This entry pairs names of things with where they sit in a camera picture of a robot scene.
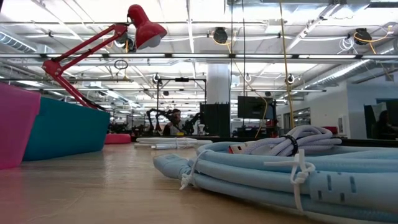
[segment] white zip tie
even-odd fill
[[[304,149],[299,149],[298,153],[294,155],[293,161],[283,162],[264,162],[265,166],[292,166],[292,172],[290,173],[290,183],[294,186],[294,201],[297,209],[303,213],[304,209],[301,204],[300,184],[303,184],[311,172],[315,171],[315,165],[310,162],[305,162]],[[297,167],[300,167],[301,171],[297,174]]]
[[[208,152],[208,151],[211,151],[211,150],[209,150],[209,149],[204,150],[203,152],[201,152],[201,153],[198,155],[197,159],[195,160],[195,162],[194,162],[193,165],[192,165],[191,173],[189,173],[189,175],[187,175],[187,174],[182,174],[180,190],[183,190],[183,189],[184,189],[185,187],[187,187],[189,184],[193,184],[193,181],[192,181],[192,179],[193,179],[193,174],[195,173],[195,168],[196,168],[196,166],[197,166],[197,163],[198,163],[198,161],[199,161],[199,158],[200,158],[201,155],[203,155],[204,153],[206,153],[206,152]]]

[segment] pink foam block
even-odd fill
[[[130,142],[131,137],[129,134],[107,134],[105,137],[105,144],[125,144]]]
[[[18,166],[25,153],[40,93],[0,83],[0,169]]]

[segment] wooden table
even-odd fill
[[[195,155],[124,144],[0,170],[0,223],[317,223],[206,190],[179,191],[180,182],[152,164],[165,153]]]

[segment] monitor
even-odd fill
[[[264,98],[267,100],[268,107],[265,119],[275,119],[275,104],[273,98]],[[262,119],[266,104],[261,97],[238,96],[238,117]]]

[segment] red desk lamp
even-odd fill
[[[167,34],[167,31],[159,24],[154,24],[151,22],[146,13],[144,12],[143,8],[139,5],[132,5],[128,10],[127,16],[131,19],[131,23],[134,24],[136,27],[136,47],[137,49],[144,49],[146,47],[156,47],[160,44],[160,40]],[[86,97],[84,97],[75,87],[73,87],[68,80],[62,77],[63,71],[70,68],[71,66],[75,65],[79,61],[83,60],[87,56],[93,54],[97,50],[103,48],[105,45],[108,45],[112,41],[120,38],[123,34],[127,32],[127,28],[131,23],[120,23],[120,24],[113,24],[108,27],[106,30],[96,34],[92,38],[84,41],[83,43],[77,45],[75,48],[69,50],[68,52],[62,54],[59,57],[52,58],[50,60],[46,60],[43,63],[42,68],[51,75],[51,77],[57,81],[71,96],[75,97],[75,99],[83,106],[87,106],[90,108],[101,108],[96,103],[90,101]],[[87,50],[86,52],[82,53],[81,55],[73,58],[70,62],[66,63],[65,65],[61,65],[61,61],[66,59],[67,57],[75,54],[83,47],[91,44],[95,40],[98,40],[102,36],[108,34],[109,32],[114,30],[114,35],[105,40],[104,42],[100,43],[96,47]]]

